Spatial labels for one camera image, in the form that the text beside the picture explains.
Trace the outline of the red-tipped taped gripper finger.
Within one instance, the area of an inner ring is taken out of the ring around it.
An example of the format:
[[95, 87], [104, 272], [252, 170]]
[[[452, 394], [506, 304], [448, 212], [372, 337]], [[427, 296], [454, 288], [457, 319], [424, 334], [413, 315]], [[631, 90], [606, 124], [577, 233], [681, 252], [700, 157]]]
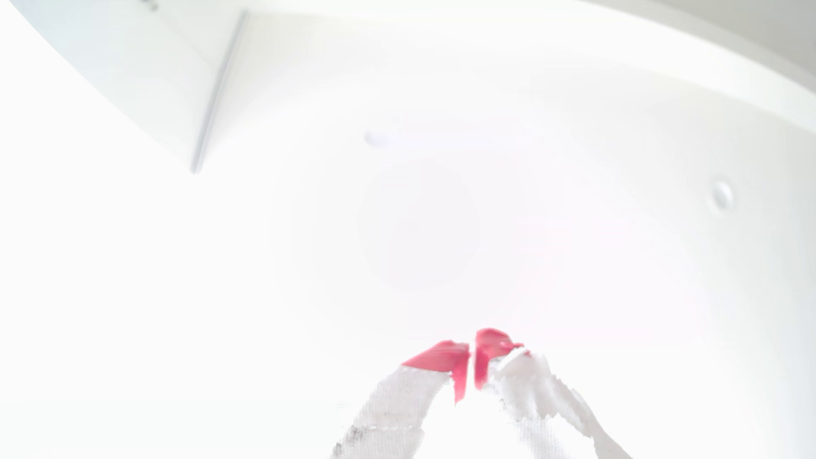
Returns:
[[470, 346], [443, 340], [402, 362], [362, 403], [332, 458], [413, 458], [423, 442], [423, 423], [439, 393], [453, 386], [464, 398]]
[[475, 335], [475, 387], [499, 402], [532, 458], [631, 458], [583, 396], [499, 329]]

